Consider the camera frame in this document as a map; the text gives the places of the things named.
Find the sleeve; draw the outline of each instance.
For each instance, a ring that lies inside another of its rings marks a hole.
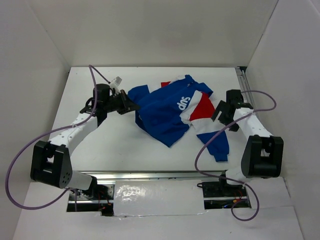
[[[203,144],[206,144],[222,127],[218,121],[213,122],[211,117],[215,108],[209,99],[209,95],[203,92],[197,92],[200,95],[198,104],[192,109],[189,115],[189,121],[194,126],[196,136]],[[209,153],[214,156],[216,162],[227,162],[229,154],[229,143],[227,135],[222,132],[207,147]]]

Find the red fabric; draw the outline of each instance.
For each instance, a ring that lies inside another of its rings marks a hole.
[[[162,82],[161,87],[163,88],[163,87],[169,85],[169,83],[171,83],[171,81]]]
[[[215,107],[212,105],[208,94],[202,93],[201,100],[190,115],[190,121],[196,119],[211,118],[215,112]]]

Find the white wall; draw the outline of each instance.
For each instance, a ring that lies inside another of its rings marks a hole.
[[[28,0],[71,66],[247,66],[277,0]]]
[[[320,1],[313,0],[320,9]],[[278,107],[262,114],[284,139],[284,170],[305,240],[320,228],[320,14],[310,0],[279,0],[247,69],[252,89],[273,95]],[[255,96],[259,107],[272,104]]]
[[[67,74],[57,50],[24,0],[0,1],[0,235],[12,239],[21,210],[6,197],[8,165],[30,139],[51,128]],[[13,169],[10,189],[24,202],[29,149]]]

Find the clothing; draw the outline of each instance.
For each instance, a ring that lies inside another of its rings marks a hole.
[[[211,120],[215,108],[209,97],[213,91],[190,75],[158,85],[132,88],[128,97],[140,106],[136,124],[168,147],[178,141],[193,125],[197,137],[205,144],[220,129]],[[221,133],[207,147],[216,162],[228,161],[229,144]]]

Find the white connector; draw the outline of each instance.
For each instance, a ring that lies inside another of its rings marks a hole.
[[[117,76],[109,84],[110,88],[114,89],[116,94],[120,93],[119,85],[120,85],[121,81],[122,81],[121,77]]]

